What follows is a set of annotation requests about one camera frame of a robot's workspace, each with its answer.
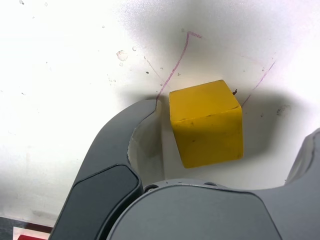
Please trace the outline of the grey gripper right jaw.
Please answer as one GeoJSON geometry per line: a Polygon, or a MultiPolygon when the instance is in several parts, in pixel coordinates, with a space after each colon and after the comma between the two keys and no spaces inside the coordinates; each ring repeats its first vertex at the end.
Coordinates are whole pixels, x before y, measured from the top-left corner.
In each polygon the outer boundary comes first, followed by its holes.
{"type": "Polygon", "coordinates": [[[283,186],[238,190],[173,184],[134,201],[110,240],[317,240],[320,132],[302,143],[283,186]]]}

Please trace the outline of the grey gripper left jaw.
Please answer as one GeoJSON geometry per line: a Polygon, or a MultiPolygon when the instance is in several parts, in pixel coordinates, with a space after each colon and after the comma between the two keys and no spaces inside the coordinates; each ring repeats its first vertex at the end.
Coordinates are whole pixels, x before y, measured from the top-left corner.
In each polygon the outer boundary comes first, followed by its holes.
{"type": "Polygon", "coordinates": [[[53,240],[104,240],[144,187],[164,179],[161,104],[127,107],[92,142],[51,231],[53,240]]]}

